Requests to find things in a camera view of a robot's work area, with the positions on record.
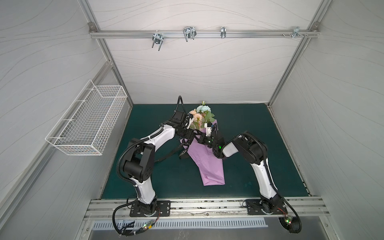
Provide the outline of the mint fake flower stem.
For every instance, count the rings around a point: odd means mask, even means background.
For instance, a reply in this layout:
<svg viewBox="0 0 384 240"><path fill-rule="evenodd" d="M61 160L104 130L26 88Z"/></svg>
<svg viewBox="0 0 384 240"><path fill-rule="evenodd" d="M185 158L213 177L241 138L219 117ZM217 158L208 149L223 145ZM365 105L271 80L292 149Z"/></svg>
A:
<svg viewBox="0 0 384 240"><path fill-rule="evenodd" d="M216 120L211 108L205 101L202 101L202 104L196 108L196 113L196 119L199 124L213 123Z"/></svg>

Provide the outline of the pink purple wrapping paper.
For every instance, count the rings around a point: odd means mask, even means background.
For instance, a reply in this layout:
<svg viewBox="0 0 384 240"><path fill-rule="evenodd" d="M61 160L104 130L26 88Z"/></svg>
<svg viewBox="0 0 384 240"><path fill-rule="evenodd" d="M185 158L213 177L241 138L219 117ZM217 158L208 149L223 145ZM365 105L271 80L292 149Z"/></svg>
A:
<svg viewBox="0 0 384 240"><path fill-rule="evenodd" d="M193 138L187 153L197 165L204 186L225 185L223 160L216 158L212 149Z"/></svg>

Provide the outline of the peach fake flower stem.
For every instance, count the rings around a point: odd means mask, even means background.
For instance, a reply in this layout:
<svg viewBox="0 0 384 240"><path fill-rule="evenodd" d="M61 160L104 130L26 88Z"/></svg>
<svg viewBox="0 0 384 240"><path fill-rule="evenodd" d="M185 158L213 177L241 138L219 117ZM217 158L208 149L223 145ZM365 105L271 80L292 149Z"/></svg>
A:
<svg viewBox="0 0 384 240"><path fill-rule="evenodd" d="M192 115L191 117L192 123L190 127L199 130L203 124L203 116L200 113L198 113L196 110L190 111L189 114Z"/></svg>

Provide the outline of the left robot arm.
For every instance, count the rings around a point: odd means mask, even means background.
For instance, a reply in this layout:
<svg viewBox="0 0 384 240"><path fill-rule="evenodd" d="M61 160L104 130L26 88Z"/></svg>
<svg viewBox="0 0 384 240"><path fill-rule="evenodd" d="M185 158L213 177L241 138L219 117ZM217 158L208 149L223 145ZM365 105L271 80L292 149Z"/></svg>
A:
<svg viewBox="0 0 384 240"><path fill-rule="evenodd" d="M117 175L133 185L137 201L141 205L152 207L157 201L157 194L151 181L156 151L175 136L185 136L190 130L192 118L192 114L174 111L172 117L160 124L160 127L150 135L132 139L119 157Z"/></svg>

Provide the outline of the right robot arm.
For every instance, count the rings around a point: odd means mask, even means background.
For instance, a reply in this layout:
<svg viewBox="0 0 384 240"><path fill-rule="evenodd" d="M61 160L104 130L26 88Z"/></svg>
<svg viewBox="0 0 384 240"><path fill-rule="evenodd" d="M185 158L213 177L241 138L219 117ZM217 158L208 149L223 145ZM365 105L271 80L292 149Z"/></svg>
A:
<svg viewBox="0 0 384 240"><path fill-rule="evenodd" d="M252 167L259 184L260 205L272 212L282 202L278 189L273 181L268 164L268 148L262 141L246 131L226 142L218 128L213 127L210 136L198 134L195 139L199 144L213 150L218 159L229 158L239 153Z"/></svg>

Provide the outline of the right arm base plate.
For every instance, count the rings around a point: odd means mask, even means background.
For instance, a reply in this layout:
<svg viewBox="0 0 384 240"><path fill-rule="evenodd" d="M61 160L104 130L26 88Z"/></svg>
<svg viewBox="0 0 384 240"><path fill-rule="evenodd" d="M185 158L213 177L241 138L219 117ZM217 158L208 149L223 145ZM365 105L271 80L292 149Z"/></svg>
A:
<svg viewBox="0 0 384 240"><path fill-rule="evenodd" d="M251 216L261 216L261 215L279 215L285 216L288 214L288 210L286 208L286 204L282 201L278 201L276 206L273 207L272 211L267 211L266 208L263 207L261 199L246 199L243 201L242 206L246 208L247 214Z"/></svg>

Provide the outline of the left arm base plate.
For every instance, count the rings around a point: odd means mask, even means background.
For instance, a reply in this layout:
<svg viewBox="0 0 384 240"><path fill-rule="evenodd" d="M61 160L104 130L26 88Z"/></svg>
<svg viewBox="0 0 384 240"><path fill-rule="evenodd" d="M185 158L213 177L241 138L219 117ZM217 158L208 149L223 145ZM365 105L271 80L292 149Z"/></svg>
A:
<svg viewBox="0 0 384 240"><path fill-rule="evenodd" d="M136 202L131 206L130 217L169 217L171 211L170 201L155 200L151 204Z"/></svg>

